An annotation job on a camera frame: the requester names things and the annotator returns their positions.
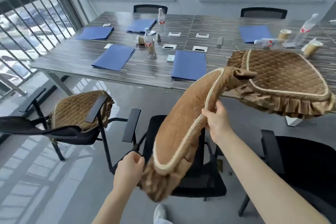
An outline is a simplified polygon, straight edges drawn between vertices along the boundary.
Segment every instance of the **shoe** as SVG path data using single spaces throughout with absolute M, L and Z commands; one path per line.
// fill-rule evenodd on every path
M 158 204 L 154 211 L 153 221 L 155 222 L 158 219 L 166 219 L 166 218 L 167 218 L 167 212 L 165 206 L 162 204 Z

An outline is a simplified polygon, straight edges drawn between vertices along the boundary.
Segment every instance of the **white wall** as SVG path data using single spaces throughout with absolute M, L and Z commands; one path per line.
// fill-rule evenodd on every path
M 168 7 L 169 14 L 213 15 L 228 19 L 240 17 L 242 8 L 287 9 L 286 19 L 305 20 L 313 13 L 323 18 L 336 0 L 81 0 L 91 19 L 104 11 L 132 12 L 133 5 L 154 4 Z

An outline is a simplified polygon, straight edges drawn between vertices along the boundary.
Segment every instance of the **table leg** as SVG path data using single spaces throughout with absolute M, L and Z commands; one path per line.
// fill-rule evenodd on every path
M 45 75 L 52 80 L 57 88 L 59 88 L 61 91 L 63 91 L 67 96 L 73 95 L 73 92 L 65 85 L 64 82 L 61 81 L 61 79 L 54 73 L 45 72 Z
M 291 118 L 286 116 L 286 121 L 287 121 L 287 125 L 290 127 L 295 127 L 297 124 L 299 124 L 300 122 L 303 121 L 303 119 L 299 119 L 299 118 Z

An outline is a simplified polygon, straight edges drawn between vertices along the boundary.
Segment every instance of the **chair cushion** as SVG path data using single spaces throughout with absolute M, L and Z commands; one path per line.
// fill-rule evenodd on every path
M 258 74 L 236 89 L 245 105 L 292 118 L 336 110 L 336 97 L 322 75 L 301 55 L 284 50 L 233 52 L 228 65 Z
M 226 67 L 213 70 L 193 83 L 162 122 L 155 137 L 153 155 L 142 178 L 143 188 L 154 201 L 165 199 L 178 186 L 194 161 L 198 137 L 206 125 L 202 108 L 213 111 L 218 97 L 256 74 Z
M 83 92 L 59 101 L 51 114 L 52 128 L 77 125 L 83 131 L 86 131 L 90 128 L 97 127 L 97 119 L 93 123 L 86 122 L 85 120 L 90 109 L 101 95 L 107 95 L 107 99 L 100 109 L 101 118 L 106 128 L 114 101 L 103 90 Z

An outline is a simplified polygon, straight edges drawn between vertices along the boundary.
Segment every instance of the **glossy floor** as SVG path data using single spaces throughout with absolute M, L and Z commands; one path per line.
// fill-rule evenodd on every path
M 66 84 L 75 93 L 104 89 L 116 104 L 111 116 L 127 118 L 132 108 L 142 110 L 136 135 L 140 138 L 149 120 L 167 114 L 182 91 L 154 87 L 126 86 L 87 79 L 69 78 Z M 64 95 L 57 90 L 42 104 L 48 114 Z M 328 114 L 296 128 L 287 127 L 283 117 L 261 113 L 235 99 L 222 99 L 235 132 L 259 155 L 262 155 L 260 129 L 274 130 L 276 135 L 302 137 L 336 148 L 334 124 L 336 114 Z M 131 148 L 121 141 L 125 123 L 113 122 L 107 128 L 108 145 L 115 163 Z M 11 136 L 0 145 L 0 223 L 1 224 L 90 224 L 113 187 L 103 144 L 91 146 L 61 144 L 66 161 L 60 162 L 49 141 L 42 136 Z M 263 223 L 250 203 L 243 218 L 237 211 L 244 190 L 224 160 L 222 177 L 227 194 L 220 198 L 169 197 L 168 218 L 176 224 L 195 223 Z M 153 223 L 156 203 L 143 191 L 135 189 L 124 210 L 121 223 Z

